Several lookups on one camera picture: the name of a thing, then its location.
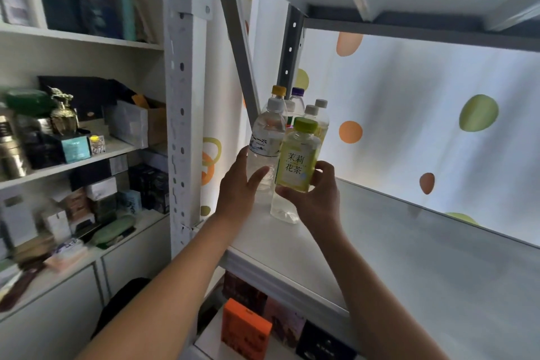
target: golden figurine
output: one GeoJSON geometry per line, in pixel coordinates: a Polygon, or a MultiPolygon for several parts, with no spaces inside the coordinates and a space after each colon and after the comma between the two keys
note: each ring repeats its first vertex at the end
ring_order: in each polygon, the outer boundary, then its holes
{"type": "Polygon", "coordinates": [[[70,106],[73,99],[71,94],[65,94],[57,88],[51,89],[51,97],[56,101],[57,108],[51,112],[52,125],[60,135],[73,135],[79,128],[77,112],[70,106]]]}

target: bottle cap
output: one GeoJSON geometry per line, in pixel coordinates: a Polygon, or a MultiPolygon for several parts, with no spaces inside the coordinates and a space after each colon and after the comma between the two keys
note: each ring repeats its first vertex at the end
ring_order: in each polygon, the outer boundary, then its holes
{"type": "Polygon", "coordinates": [[[309,118],[296,117],[294,119],[294,129],[296,131],[305,132],[306,134],[313,134],[317,131],[319,123],[315,120],[310,120],[309,118]]]}
{"type": "Polygon", "coordinates": [[[291,100],[285,100],[285,106],[287,107],[288,113],[293,113],[294,109],[296,108],[296,103],[291,100]]]}
{"type": "Polygon", "coordinates": [[[317,98],[315,100],[315,105],[319,108],[326,108],[326,106],[328,105],[328,101],[323,100],[322,98],[317,98]]]}
{"type": "Polygon", "coordinates": [[[269,98],[266,108],[268,111],[283,111],[283,100],[280,98],[269,98]]]}
{"type": "Polygon", "coordinates": [[[319,113],[319,107],[308,104],[306,106],[306,115],[317,115],[319,113]]]}
{"type": "Polygon", "coordinates": [[[287,94],[287,89],[285,87],[282,87],[281,85],[275,85],[274,87],[272,87],[272,94],[285,97],[285,94],[287,94]]]}
{"type": "Polygon", "coordinates": [[[293,87],[292,95],[297,95],[299,97],[303,97],[303,94],[304,94],[304,89],[303,88],[293,87]]]}

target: cabinet door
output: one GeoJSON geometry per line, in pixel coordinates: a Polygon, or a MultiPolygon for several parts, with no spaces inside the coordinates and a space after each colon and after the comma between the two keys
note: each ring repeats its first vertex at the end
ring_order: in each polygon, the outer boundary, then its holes
{"type": "Polygon", "coordinates": [[[166,216],[103,256],[111,296],[137,277],[152,278],[171,261],[171,232],[166,216]]]}
{"type": "Polygon", "coordinates": [[[72,360],[90,341],[102,308],[91,265],[0,323],[0,357],[72,360]]]}

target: teal box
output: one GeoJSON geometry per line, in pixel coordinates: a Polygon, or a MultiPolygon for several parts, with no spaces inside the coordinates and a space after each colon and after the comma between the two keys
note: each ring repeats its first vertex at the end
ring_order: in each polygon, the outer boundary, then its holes
{"type": "Polygon", "coordinates": [[[68,164],[91,157],[86,135],[75,138],[63,138],[62,149],[64,151],[66,163],[68,164]]]}

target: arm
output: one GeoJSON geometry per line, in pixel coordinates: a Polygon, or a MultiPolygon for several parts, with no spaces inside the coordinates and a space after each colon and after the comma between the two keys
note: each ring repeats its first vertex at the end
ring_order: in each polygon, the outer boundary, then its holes
{"type": "Polygon", "coordinates": [[[197,317],[204,293],[226,248],[253,207],[255,191],[268,172],[249,182],[247,147],[221,181],[215,213],[182,249],[80,353],[77,360],[176,360],[197,317]]]}
{"type": "Polygon", "coordinates": [[[449,360],[437,343],[382,283],[343,233],[334,167],[316,164],[315,189],[300,193],[279,186],[321,248],[347,304],[367,358],[375,360],[449,360]]]}

